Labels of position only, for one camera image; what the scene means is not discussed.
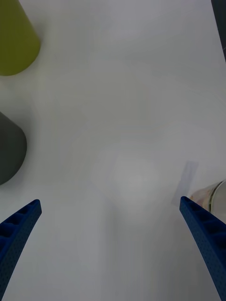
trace olive green cylinder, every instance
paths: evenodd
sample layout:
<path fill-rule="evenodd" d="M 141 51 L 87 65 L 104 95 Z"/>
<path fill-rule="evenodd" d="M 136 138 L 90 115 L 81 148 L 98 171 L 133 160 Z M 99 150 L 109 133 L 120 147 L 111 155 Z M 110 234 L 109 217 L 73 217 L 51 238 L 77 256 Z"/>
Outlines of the olive green cylinder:
<path fill-rule="evenodd" d="M 0 113 L 0 185 L 20 169 L 27 151 L 22 129 Z"/>
<path fill-rule="evenodd" d="M 26 69 L 37 57 L 40 39 L 18 0 L 0 0 L 0 75 Z"/>

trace yellow-green cup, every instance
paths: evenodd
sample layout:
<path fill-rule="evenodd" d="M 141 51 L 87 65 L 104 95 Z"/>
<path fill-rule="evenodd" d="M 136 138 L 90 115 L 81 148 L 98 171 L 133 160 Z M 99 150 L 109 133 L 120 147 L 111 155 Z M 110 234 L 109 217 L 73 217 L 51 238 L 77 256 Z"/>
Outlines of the yellow-green cup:
<path fill-rule="evenodd" d="M 23 71 L 39 50 L 39 37 L 20 2 L 0 0 L 0 75 Z"/>

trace perforated blue plastic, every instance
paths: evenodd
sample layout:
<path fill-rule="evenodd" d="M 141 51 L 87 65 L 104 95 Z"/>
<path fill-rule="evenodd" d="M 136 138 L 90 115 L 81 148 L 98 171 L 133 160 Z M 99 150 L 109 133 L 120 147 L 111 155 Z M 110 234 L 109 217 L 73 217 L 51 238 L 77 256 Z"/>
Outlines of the perforated blue plastic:
<path fill-rule="evenodd" d="M 41 205 L 36 199 L 0 224 L 0 300 L 40 215 Z"/>
<path fill-rule="evenodd" d="M 222 301 L 226 301 L 226 225 L 192 200 L 182 197 L 182 213 Z"/>

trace gray cup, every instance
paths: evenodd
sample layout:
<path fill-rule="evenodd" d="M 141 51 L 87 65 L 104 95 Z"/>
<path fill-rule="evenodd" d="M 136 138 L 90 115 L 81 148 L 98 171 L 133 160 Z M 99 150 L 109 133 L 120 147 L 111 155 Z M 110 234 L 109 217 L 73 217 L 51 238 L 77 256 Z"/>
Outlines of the gray cup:
<path fill-rule="evenodd" d="M 0 185 L 20 169 L 27 151 L 22 129 L 0 113 Z"/>

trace transparent container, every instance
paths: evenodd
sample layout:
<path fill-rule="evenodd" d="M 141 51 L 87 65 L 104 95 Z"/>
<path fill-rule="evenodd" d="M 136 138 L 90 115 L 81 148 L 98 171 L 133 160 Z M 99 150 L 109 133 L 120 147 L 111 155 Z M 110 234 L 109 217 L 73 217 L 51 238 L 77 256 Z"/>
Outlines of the transparent container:
<path fill-rule="evenodd" d="M 196 191 L 190 199 L 226 223 L 226 180 Z"/>

